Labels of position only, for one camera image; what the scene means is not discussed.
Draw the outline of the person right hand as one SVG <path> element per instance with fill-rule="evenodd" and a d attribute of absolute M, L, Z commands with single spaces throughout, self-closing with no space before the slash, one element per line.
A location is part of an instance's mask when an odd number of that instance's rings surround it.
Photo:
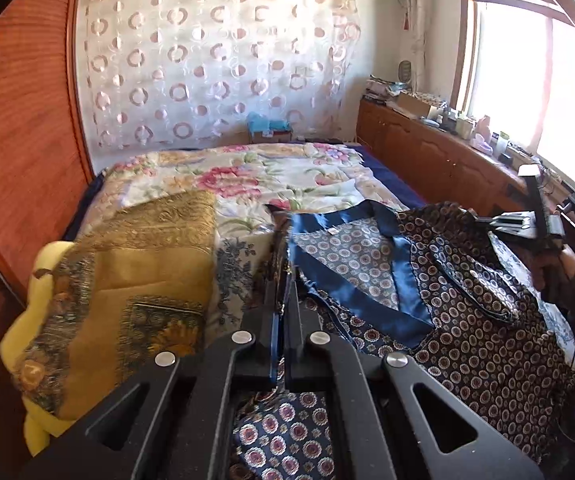
<path fill-rule="evenodd" d="M 558 252 L 548 250 L 534 256 L 530 267 L 534 288 L 550 304 L 558 304 L 575 276 L 575 252 L 565 246 Z"/>

